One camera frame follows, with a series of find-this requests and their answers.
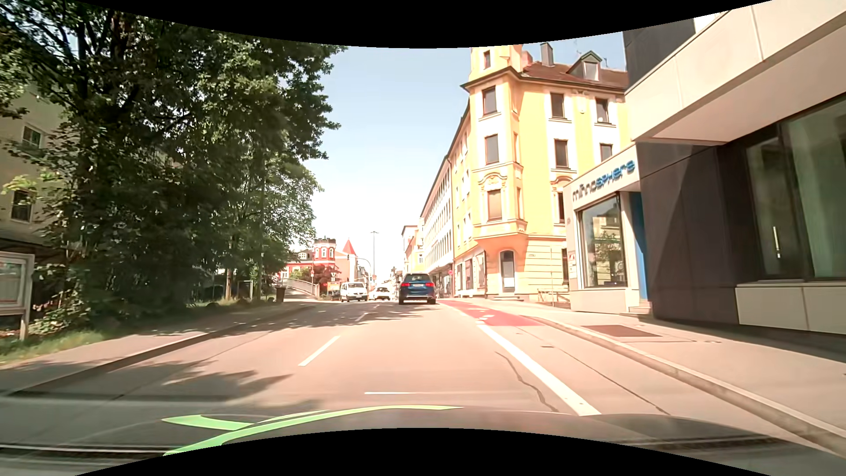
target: arched doorway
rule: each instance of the arched doorway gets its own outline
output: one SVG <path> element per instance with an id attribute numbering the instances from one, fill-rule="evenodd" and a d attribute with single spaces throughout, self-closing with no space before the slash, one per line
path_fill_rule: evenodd
<path id="1" fill-rule="evenodd" d="M 503 292 L 514 292 L 514 252 L 506 250 L 499 253 L 499 269 L 502 276 Z"/>

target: sidewalk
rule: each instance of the sidewalk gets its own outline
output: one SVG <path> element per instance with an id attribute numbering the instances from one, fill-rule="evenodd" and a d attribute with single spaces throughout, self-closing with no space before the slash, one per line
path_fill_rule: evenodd
<path id="1" fill-rule="evenodd" d="M 555 327 L 561 330 L 608 348 L 614 347 L 609 341 L 624 344 L 613 350 L 627 357 L 635 360 L 645 357 L 625 348 L 633 347 L 642 354 L 658 357 L 653 359 L 655 368 L 660 360 L 674 363 L 677 368 L 687 368 L 763 397 L 757 400 L 770 401 L 770 407 L 785 406 L 837 427 L 830 431 L 839 430 L 846 434 L 844 353 L 654 318 L 579 313 L 528 302 L 455 301 L 546 319 L 549 324 L 558 323 L 560 327 Z"/>
<path id="2" fill-rule="evenodd" d="M 285 301 L 278 304 L 246 307 L 3 365 L 0 366 L 0 395 L 114 364 L 128 357 L 142 357 L 147 351 L 178 346 L 180 343 L 189 344 L 192 339 L 197 340 L 210 333 L 257 319 L 292 312 L 307 304 L 313 304 L 313 301 L 305 295 L 286 294 Z"/>

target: car hood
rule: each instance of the car hood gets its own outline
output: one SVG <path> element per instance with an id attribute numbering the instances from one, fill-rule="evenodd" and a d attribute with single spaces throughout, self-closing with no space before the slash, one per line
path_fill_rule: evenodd
<path id="1" fill-rule="evenodd" d="M 61 446 L 4 445 L 5 451 L 101 455 L 131 462 L 237 442 L 355 429 L 487 429 L 549 434 L 664 451 L 764 474 L 846 474 L 846 460 L 826 451 L 690 418 L 652 414 L 575 416 L 486 407 L 394 405 L 313 410 L 288 415 L 173 415 L 98 431 Z"/>

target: drain grate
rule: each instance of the drain grate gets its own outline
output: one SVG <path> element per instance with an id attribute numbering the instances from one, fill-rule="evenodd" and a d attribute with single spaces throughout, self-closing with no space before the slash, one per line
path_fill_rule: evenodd
<path id="1" fill-rule="evenodd" d="M 595 330 L 600 334 L 610 335 L 611 337 L 661 337 L 658 334 L 632 329 L 620 324 L 583 325 L 582 327 L 585 329 Z"/>

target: red bike lane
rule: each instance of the red bike lane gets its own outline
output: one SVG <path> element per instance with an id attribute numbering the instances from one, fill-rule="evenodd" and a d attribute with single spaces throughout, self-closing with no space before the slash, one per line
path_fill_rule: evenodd
<path id="1" fill-rule="evenodd" d="M 467 314 L 471 318 L 483 322 L 492 327 L 523 327 L 523 326 L 542 326 L 543 324 L 534 319 L 524 318 L 517 314 L 505 313 L 489 307 L 480 306 L 475 302 L 452 301 L 449 299 L 438 300 L 441 304 L 445 304 L 454 309 L 458 309 L 462 313 Z"/>

